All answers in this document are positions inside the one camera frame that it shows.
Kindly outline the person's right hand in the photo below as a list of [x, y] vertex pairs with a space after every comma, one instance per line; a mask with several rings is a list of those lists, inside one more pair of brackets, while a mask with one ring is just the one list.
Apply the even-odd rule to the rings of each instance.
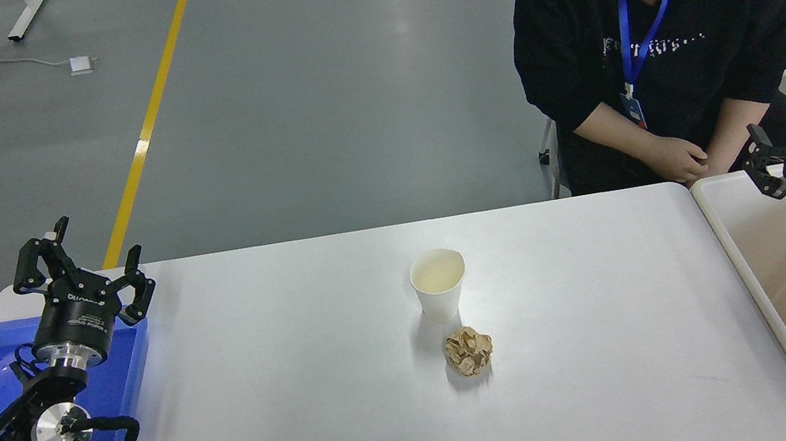
[[652, 137], [638, 158], [664, 180], [686, 185], [702, 179], [710, 167], [701, 147], [672, 137]]

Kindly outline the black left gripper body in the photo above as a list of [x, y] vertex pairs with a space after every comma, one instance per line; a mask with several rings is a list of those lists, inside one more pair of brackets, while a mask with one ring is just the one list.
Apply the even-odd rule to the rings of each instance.
[[75, 283], [64, 278], [50, 283], [33, 341], [38, 360], [47, 359], [48, 347], [67, 343], [90, 348], [96, 354], [110, 350], [116, 310], [99, 294], [106, 282], [102, 274], [84, 272]]

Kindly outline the person's left hand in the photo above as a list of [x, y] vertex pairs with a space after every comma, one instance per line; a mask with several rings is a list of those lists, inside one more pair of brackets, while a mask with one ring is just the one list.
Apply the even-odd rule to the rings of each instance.
[[731, 167], [731, 163], [725, 161], [710, 161], [710, 163], [701, 164], [693, 173], [688, 174], [688, 178], [685, 179], [683, 185], [689, 188], [698, 182], [698, 180], [712, 176], [725, 175], [730, 171]]

